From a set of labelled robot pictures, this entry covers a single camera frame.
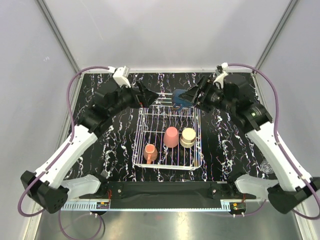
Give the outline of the dark blue glass cup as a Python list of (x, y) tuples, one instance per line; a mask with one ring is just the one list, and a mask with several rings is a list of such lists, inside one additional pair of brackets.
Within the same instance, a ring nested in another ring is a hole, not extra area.
[(185, 89), (175, 89), (172, 93), (172, 108), (175, 111), (181, 111), (183, 108), (190, 108), (192, 107), (192, 103), (180, 98), (180, 95), (185, 93), (187, 90)]

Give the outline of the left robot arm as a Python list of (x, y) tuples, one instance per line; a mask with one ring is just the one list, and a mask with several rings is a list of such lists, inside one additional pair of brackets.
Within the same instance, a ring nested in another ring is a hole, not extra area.
[(99, 173), (65, 180), (65, 176), (83, 153), (113, 125), (113, 117), (126, 108), (150, 107), (159, 95), (141, 81), (138, 89), (104, 82), (93, 97), (71, 134), (57, 151), (35, 172), (25, 171), (20, 180), (27, 194), (50, 214), (58, 212), (70, 200), (84, 195), (101, 199), (107, 195), (107, 180)]

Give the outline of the cream brown paper cup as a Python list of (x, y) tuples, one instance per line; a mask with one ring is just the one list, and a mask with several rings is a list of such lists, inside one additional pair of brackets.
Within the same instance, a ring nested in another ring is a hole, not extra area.
[(195, 140), (196, 140), (195, 130), (193, 128), (188, 127), (182, 131), (179, 142), (184, 148), (191, 148), (194, 146)]

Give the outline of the clear plastic measuring cup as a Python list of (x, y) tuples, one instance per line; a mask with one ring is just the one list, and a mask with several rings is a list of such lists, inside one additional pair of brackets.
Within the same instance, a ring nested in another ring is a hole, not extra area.
[(261, 162), (260, 168), (265, 174), (273, 174), (274, 173), (273, 168), (271, 167), (271, 165), (268, 163), (268, 161), (266, 159), (264, 159)]

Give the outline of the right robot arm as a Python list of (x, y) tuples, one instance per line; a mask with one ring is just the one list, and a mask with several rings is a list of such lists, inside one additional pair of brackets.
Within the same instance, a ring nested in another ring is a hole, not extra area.
[(320, 189), (320, 179), (312, 177), (290, 152), (275, 130), (275, 123), (260, 104), (248, 96), (250, 84), (239, 74), (221, 74), (215, 80), (202, 77), (178, 97), (210, 113), (219, 109), (259, 148), (276, 175), (275, 180), (237, 173), (227, 182), (226, 192), (233, 199), (252, 195), (268, 200), (280, 213), (287, 214)]

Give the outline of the pink plastic cup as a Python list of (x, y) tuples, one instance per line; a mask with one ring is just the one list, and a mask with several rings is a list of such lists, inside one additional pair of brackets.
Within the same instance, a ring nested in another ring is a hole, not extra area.
[(175, 148), (179, 143), (179, 132), (171, 126), (164, 133), (163, 143), (168, 148)]

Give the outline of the orange ceramic mug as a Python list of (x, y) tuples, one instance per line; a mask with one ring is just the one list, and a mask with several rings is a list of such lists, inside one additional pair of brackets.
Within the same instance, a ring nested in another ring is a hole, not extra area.
[(158, 150), (154, 144), (147, 144), (143, 150), (143, 157), (147, 164), (152, 164), (158, 157)]

